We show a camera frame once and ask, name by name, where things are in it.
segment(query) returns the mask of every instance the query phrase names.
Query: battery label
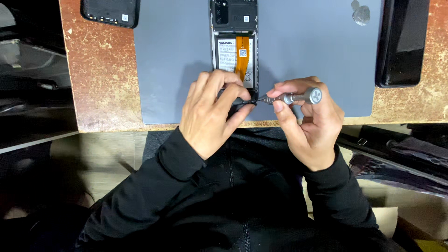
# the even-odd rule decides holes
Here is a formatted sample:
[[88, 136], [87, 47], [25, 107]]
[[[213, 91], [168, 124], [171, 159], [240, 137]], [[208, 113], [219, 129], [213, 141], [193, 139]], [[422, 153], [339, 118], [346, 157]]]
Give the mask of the battery label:
[[[249, 63], [247, 64], [247, 72], [243, 81], [245, 88], [253, 88], [253, 76], [252, 73], [253, 57], [252, 57], [252, 42], [253, 39], [249, 39]], [[219, 68], [228, 72], [235, 72], [237, 67], [237, 45], [236, 39], [218, 39], [218, 63]]]

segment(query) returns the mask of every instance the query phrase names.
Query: orange flex cable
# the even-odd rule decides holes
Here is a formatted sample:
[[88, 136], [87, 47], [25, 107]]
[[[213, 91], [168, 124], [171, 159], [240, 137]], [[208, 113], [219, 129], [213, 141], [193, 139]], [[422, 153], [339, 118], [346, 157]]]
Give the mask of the orange flex cable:
[[249, 57], [249, 37], [237, 37], [237, 67], [235, 73], [240, 75], [241, 81], [244, 81]]

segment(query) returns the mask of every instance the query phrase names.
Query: gray repair mat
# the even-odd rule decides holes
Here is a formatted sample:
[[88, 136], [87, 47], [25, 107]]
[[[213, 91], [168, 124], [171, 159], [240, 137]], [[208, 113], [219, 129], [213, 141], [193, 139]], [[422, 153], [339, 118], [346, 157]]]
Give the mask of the gray repair mat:
[[[360, 0], [370, 9], [366, 26], [353, 20], [351, 2], [258, 0], [260, 96], [277, 82], [315, 75], [346, 117], [371, 114], [382, 1]], [[190, 84], [212, 70], [209, 6], [209, 0], [141, 1], [134, 39], [144, 123], [178, 123]], [[247, 120], [276, 116], [258, 103]]]

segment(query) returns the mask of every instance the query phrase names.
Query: fingernail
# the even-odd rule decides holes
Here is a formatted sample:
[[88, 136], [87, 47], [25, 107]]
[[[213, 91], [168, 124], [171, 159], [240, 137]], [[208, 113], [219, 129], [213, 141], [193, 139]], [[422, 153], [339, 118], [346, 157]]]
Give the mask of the fingernail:
[[274, 106], [274, 111], [276, 113], [281, 112], [283, 110], [283, 104], [282, 104], [282, 101], [280, 101], [280, 100], [274, 101], [274, 103], [272, 105]]

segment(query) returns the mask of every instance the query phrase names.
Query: silver screwdriver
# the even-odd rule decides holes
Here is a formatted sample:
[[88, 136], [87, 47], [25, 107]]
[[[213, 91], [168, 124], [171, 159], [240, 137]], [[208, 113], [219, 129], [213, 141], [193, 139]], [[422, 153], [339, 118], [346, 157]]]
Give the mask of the silver screwdriver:
[[322, 100], [322, 91], [318, 87], [309, 87], [305, 93], [283, 93], [276, 98], [267, 97], [266, 95], [260, 97], [258, 101], [272, 105], [274, 101], [281, 100], [286, 104], [291, 104], [298, 100], [304, 100], [308, 104], [317, 104]]

